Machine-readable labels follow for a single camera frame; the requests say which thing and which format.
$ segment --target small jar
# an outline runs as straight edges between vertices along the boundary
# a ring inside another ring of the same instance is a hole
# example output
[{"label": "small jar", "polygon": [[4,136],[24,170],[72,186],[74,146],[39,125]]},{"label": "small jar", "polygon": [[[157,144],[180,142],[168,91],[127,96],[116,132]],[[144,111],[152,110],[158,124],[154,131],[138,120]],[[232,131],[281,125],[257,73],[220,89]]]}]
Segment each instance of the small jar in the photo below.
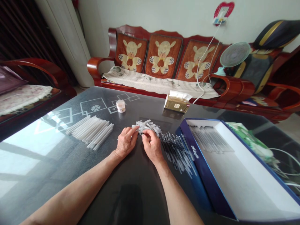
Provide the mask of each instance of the small jar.
[{"label": "small jar", "polygon": [[124,102],[124,100],[118,100],[116,102],[116,105],[117,105],[118,112],[120,112],[120,113],[125,112],[125,102]]}]

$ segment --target forearm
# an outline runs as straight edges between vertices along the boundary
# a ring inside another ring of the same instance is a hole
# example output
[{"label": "forearm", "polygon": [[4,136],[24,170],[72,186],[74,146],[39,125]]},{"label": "forearm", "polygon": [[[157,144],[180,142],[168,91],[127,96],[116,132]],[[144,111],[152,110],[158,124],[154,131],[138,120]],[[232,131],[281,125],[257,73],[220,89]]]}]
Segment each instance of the forearm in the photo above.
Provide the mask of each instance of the forearm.
[{"label": "forearm", "polygon": [[165,192],[170,224],[203,224],[194,206],[170,171],[167,162],[163,160],[162,162],[156,163],[155,167]]},{"label": "forearm", "polygon": [[22,225],[77,224],[122,158],[113,151],[27,218]]}]

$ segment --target white air conditioner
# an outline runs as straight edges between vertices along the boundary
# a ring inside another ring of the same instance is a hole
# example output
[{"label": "white air conditioner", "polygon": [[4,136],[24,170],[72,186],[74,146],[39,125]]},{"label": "white air conditioner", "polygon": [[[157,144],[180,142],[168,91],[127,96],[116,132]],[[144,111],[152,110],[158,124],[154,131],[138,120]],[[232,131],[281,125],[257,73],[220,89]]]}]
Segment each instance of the white air conditioner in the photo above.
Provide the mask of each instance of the white air conditioner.
[{"label": "white air conditioner", "polygon": [[94,85],[87,70],[91,58],[71,0],[36,0],[53,36],[82,87]]}]

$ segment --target hand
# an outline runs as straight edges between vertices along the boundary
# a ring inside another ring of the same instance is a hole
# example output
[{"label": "hand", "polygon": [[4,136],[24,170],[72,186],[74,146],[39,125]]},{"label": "hand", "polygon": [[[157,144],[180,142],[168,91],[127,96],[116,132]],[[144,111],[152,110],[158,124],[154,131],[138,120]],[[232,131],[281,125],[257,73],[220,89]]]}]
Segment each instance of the hand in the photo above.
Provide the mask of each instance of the hand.
[{"label": "hand", "polygon": [[122,133],[119,135],[118,146],[115,150],[115,153],[120,158],[125,158],[134,148],[138,138],[138,132],[136,132],[138,128],[139,126],[136,126],[134,128],[125,127]]},{"label": "hand", "polygon": [[160,146],[160,139],[156,136],[153,130],[144,130],[142,139],[147,156],[154,165],[163,162],[163,154]]}]

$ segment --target floor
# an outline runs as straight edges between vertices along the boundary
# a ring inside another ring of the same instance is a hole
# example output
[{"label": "floor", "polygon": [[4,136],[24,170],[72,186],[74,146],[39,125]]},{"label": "floor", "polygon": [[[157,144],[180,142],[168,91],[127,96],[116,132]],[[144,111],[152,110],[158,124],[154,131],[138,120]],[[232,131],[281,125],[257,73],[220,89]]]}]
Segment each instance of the floor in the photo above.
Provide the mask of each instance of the floor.
[{"label": "floor", "polygon": [[[85,91],[88,88],[77,86],[74,87],[74,89],[76,90],[77,94],[80,94],[81,92]],[[300,129],[299,129],[300,116],[299,115],[294,113],[288,119],[283,120],[282,122],[276,124],[276,126],[300,144]]]}]

